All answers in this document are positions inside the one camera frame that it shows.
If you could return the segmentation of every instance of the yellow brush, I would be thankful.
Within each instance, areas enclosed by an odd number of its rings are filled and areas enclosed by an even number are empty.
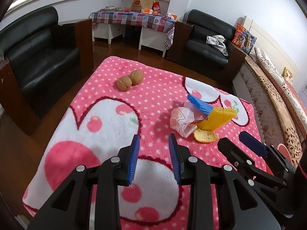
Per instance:
[[[197,124],[197,127],[203,131],[215,131],[237,116],[237,114],[234,108],[215,107],[209,114],[208,120],[201,121]]]

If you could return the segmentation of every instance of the crumpled cloth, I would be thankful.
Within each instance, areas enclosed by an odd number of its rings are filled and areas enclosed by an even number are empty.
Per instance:
[[[223,55],[228,56],[227,48],[223,43],[225,38],[222,35],[214,35],[213,37],[207,36],[207,44],[213,45],[217,48]]]

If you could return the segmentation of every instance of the pink blanket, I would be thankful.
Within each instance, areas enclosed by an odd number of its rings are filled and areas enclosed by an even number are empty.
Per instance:
[[[144,73],[141,84],[127,92],[118,90],[116,81],[133,70]],[[135,179],[130,187],[119,187],[119,209],[123,230],[186,229],[190,187],[176,184],[168,150],[170,112],[187,101],[191,93],[214,106],[233,107],[238,115],[215,132],[228,137],[245,151],[255,165],[265,170],[264,161],[239,142],[247,131],[260,140],[251,104],[199,81],[136,61],[115,56],[105,59],[81,88],[54,132],[30,182],[23,203],[35,215],[59,184],[78,165],[94,167],[130,145],[133,135],[141,137]],[[195,142],[182,138],[191,154],[209,165],[228,163],[218,151],[217,141]],[[214,227],[218,229],[216,195],[212,187]],[[94,221],[92,199],[90,226]]]

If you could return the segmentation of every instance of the colorful pillow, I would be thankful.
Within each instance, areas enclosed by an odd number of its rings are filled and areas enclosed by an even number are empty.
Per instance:
[[[293,74],[291,73],[291,71],[288,68],[285,67],[282,75],[285,78],[285,80],[288,81],[290,84],[293,83]]]
[[[238,46],[243,52],[249,54],[256,42],[257,38],[246,30],[240,23],[237,24],[232,43]]]

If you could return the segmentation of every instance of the paper bag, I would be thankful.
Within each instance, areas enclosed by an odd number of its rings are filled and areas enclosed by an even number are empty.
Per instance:
[[[154,0],[132,0],[131,10],[141,12],[142,9],[151,9]]]

